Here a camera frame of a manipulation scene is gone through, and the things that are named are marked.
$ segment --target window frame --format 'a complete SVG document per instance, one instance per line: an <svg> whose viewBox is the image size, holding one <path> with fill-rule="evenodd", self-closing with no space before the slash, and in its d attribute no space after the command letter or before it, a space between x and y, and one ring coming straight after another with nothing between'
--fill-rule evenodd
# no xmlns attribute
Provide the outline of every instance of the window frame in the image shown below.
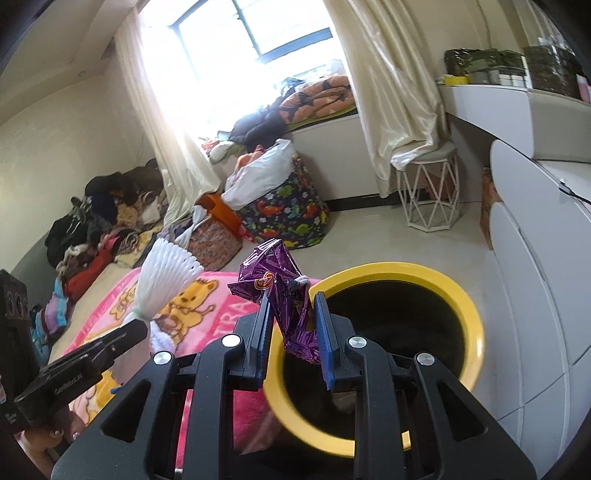
<svg viewBox="0 0 591 480"><path fill-rule="evenodd" d="M191 67L193 68L194 72L196 72L195 65L193 64L193 61L191 59L189 49L187 48L187 44L181 33L180 26L181 23L188 19L193 13L195 13L200 7L202 7L208 1L209 0L198 0L185 13L183 13L175 23L169 26L169 28L171 28L176 33L179 41L181 42L185 55L189 58L189 62L191 63ZM238 19L242 22L242 25L244 26L244 29L248 34L248 38L250 38L252 46L255 49L256 54L258 55L257 60L260 61L262 64L267 64L273 60L280 59L281 57L289 55L290 53L301 50L302 48L309 47L310 45L313 45L315 43L333 38L333 34L330 31L330 28L322 28L321 30L308 33L306 35L303 35L302 37L284 43L283 45L279 45L278 47L273 48L272 50L262 52L259 48L256 38L252 33L250 26L248 25L248 22L246 21L242 9L238 5L238 0L225 1L232 2L234 7L236 8L236 11L238 13Z"/></svg>

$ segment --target yellow bin rim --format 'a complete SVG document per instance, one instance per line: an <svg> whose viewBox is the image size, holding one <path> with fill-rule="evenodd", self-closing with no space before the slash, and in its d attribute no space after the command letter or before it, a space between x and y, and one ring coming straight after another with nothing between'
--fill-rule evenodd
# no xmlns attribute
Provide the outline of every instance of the yellow bin rim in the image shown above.
<svg viewBox="0 0 591 480"><path fill-rule="evenodd" d="M453 309L464 336L464 365L460 382L472 390L478 379L484 358L484 328L476 306L468 294L451 278L423 265L404 262L380 262L343 270L321 280L310 288L310 298L323 291L327 298L354 285L378 280L398 280L425 287L439 295ZM330 455L353 458L355 441L330 435L314 427L291 402L283 379L285 349L283 338L275 325L271 338L269 366L263 391L271 410L295 437ZM410 448L410 435L402 434L402 445Z"/></svg>

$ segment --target silver screw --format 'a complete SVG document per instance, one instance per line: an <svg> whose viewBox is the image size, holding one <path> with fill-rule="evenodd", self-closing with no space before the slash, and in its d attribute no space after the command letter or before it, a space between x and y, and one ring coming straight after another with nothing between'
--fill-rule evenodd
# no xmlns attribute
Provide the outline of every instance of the silver screw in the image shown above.
<svg viewBox="0 0 591 480"><path fill-rule="evenodd" d="M173 359L173 355L170 352L158 352L154 355L154 363L156 365L165 365Z"/></svg>
<svg viewBox="0 0 591 480"><path fill-rule="evenodd" d="M435 363L435 357L433 355L431 355L430 353L420 353L417 355L417 361L421 365L425 365L426 367L428 367L429 365L432 365Z"/></svg>
<svg viewBox="0 0 591 480"><path fill-rule="evenodd" d="M241 341L242 340L238 335L234 335L232 333L231 335L226 335L224 338L222 338L222 345L231 348L233 346L240 345Z"/></svg>
<svg viewBox="0 0 591 480"><path fill-rule="evenodd" d="M363 337L351 337L349 339L349 345L353 348L363 348L368 344L368 341Z"/></svg>

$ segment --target red clothing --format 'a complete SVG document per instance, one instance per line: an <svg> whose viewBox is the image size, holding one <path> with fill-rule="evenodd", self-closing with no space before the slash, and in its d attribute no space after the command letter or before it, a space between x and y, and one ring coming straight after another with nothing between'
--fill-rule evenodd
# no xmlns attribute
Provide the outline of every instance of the red clothing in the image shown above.
<svg viewBox="0 0 591 480"><path fill-rule="evenodd" d="M107 249L99 251L95 259L88 266L88 268L77 275L74 275L64 285L64 294L71 301L78 301L86 290L90 288L93 282L98 278L100 273L111 263L113 256Z"/></svg>

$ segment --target ceiling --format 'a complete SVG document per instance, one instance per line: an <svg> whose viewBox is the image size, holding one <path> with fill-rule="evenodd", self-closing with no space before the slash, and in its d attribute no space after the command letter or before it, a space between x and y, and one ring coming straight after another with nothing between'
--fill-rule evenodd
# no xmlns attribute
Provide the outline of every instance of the ceiling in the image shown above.
<svg viewBox="0 0 591 480"><path fill-rule="evenodd" d="M0 125L43 97L103 73L135 0L55 0L0 76Z"/></svg>

